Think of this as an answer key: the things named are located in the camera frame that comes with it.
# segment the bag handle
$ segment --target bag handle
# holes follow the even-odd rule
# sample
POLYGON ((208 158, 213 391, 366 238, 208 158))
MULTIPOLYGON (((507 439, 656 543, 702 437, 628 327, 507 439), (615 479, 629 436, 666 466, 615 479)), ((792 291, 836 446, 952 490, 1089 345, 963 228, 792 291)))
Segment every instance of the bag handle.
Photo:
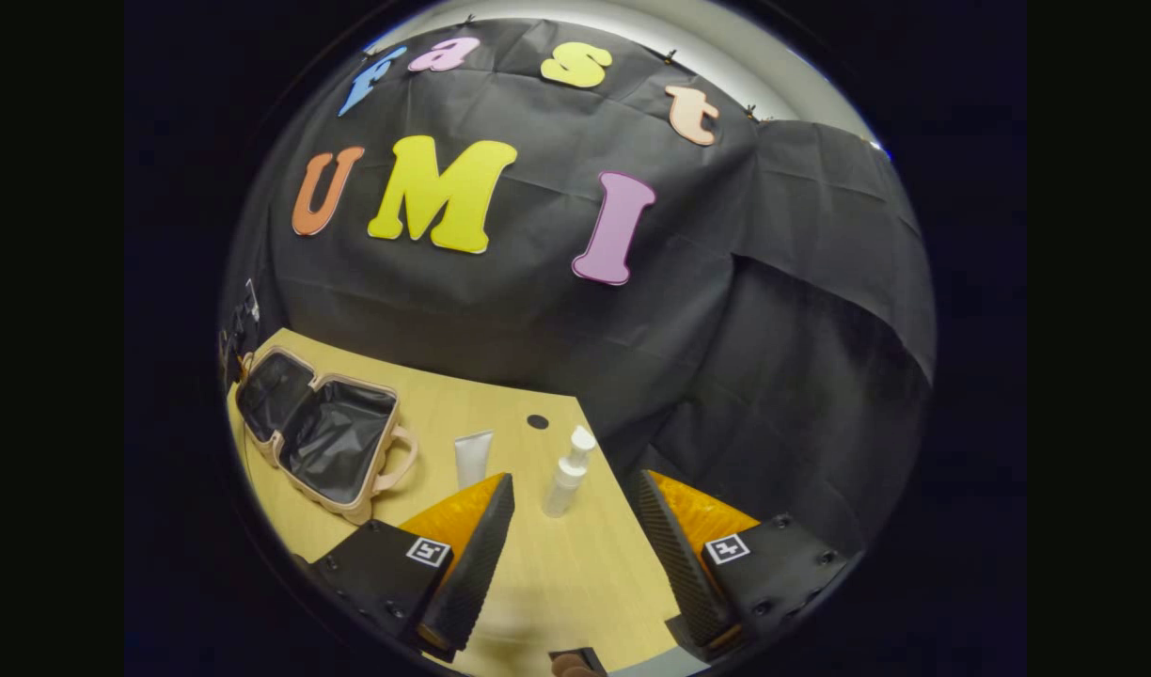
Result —
POLYGON ((383 489, 390 489, 395 487, 396 481, 399 481, 401 477, 404 477, 404 472, 407 472, 409 467, 412 467, 413 463, 417 462, 416 434, 412 434, 406 428, 396 425, 395 428, 391 428, 391 436, 399 438, 399 440, 403 440, 404 442, 409 443, 409 458, 406 459, 406 462, 399 464, 399 467, 397 467, 396 470, 392 470, 387 474, 381 474, 376 477, 376 479, 374 479, 374 493, 376 494, 379 492, 383 492, 383 489))

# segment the yellow letter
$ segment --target yellow letter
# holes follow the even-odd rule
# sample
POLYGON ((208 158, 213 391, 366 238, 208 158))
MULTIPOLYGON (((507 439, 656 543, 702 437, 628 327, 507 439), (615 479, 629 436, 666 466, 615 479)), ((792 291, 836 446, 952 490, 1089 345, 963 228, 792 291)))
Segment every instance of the yellow letter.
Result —
POLYGON ((566 82, 572 86, 596 86, 604 79, 604 69, 613 55, 592 44, 563 43, 555 47, 554 59, 542 61, 542 77, 566 82))
POLYGON ((429 233, 439 248, 481 254, 488 249, 485 218, 493 189, 504 167, 517 159, 517 149, 498 140, 477 140, 439 176, 434 138, 406 136, 391 146, 395 167, 379 214, 371 219, 366 233, 371 237, 395 239, 403 231, 399 203, 409 220, 409 236, 420 239, 430 220, 445 205, 441 222, 429 233))

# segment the white wall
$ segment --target white wall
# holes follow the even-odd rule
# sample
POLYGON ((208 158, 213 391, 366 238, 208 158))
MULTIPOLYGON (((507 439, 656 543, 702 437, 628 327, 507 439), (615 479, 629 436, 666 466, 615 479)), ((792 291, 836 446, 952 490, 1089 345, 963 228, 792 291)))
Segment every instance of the white wall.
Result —
POLYGON ((450 0, 383 35, 379 50, 477 18, 555 18, 597 28, 665 54, 721 86, 757 119, 818 121, 872 140, 855 108, 822 74, 762 28, 702 0, 450 0))

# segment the foam letter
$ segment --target foam letter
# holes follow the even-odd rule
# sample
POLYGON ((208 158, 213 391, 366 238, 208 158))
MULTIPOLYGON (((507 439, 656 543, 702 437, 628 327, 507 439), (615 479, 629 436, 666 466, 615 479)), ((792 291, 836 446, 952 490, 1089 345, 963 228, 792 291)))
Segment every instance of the foam letter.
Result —
POLYGON ((357 74, 357 77, 353 78, 353 85, 351 85, 351 94, 346 98, 346 102, 342 104, 342 111, 337 112, 337 116, 345 115, 346 111, 353 107, 353 104, 366 98, 366 94, 371 93, 371 86, 374 86, 374 83, 379 82, 379 78, 383 77, 383 74, 387 74, 388 69, 391 68, 391 60, 407 51, 409 48, 404 46, 396 47, 390 54, 371 64, 368 69, 357 74))
POLYGON ((671 129, 701 146, 712 145, 714 132, 701 128, 701 115, 709 115, 717 120, 717 108, 706 101, 704 91, 688 90, 687 86, 673 84, 666 85, 663 91, 674 96, 674 99, 671 99, 671 111, 666 113, 666 120, 671 121, 671 129))
POLYGON ((475 47, 480 47, 480 40, 477 38, 455 38, 447 39, 445 43, 437 43, 434 45, 434 51, 426 52, 420 56, 413 59, 412 63, 409 64, 411 71, 448 71, 448 69, 458 68, 463 63, 463 58, 471 53, 475 47))
POLYGON ((363 150, 359 146, 337 153, 337 172, 334 172, 334 180, 329 181, 326 201, 317 211, 312 211, 312 193, 317 192, 321 170, 334 159, 334 154, 321 153, 308 160, 308 172, 305 173, 304 183, 300 184, 300 196, 296 198, 296 208, 291 210, 291 228, 296 235, 317 235, 329 226, 329 219, 334 218, 334 211, 337 208, 337 199, 342 197, 342 189, 346 187, 349 170, 361 157, 363 150))
POLYGON ((592 44, 563 43, 555 47, 554 59, 542 61, 542 77, 572 86, 596 86, 604 79, 604 69, 613 55, 592 44))
POLYGON ((630 282, 626 253, 643 207, 655 204, 655 192, 643 182, 617 172, 601 172, 604 200, 593 238, 572 261, 572 273, 605 284, 630 282))
POLYGON ((429 233, 439 248, 480 254, 488 249, 485 218, 493 189, 504 167, 517 159, 517 150, 498 140, 477 140, 439 176, 434 138, 406 136, 391 146, 395 167, 383 189, 379 214, 371 219, 371 237, 395 239, 403 231, 399 203, 409 220, 409 236, 420 239, 439 210, 445 205, 441 222, 429 233))

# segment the white tube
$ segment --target white tube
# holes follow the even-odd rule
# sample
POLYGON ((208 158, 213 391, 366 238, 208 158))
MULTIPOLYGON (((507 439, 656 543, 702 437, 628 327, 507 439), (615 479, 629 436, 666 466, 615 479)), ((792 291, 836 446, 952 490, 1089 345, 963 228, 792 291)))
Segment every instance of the white tube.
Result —
POLYGON ((459 490, 478 484, 488 474, 488 449, 493 432, 467 434, 455 441, 455 465, 459 466, 459 490))

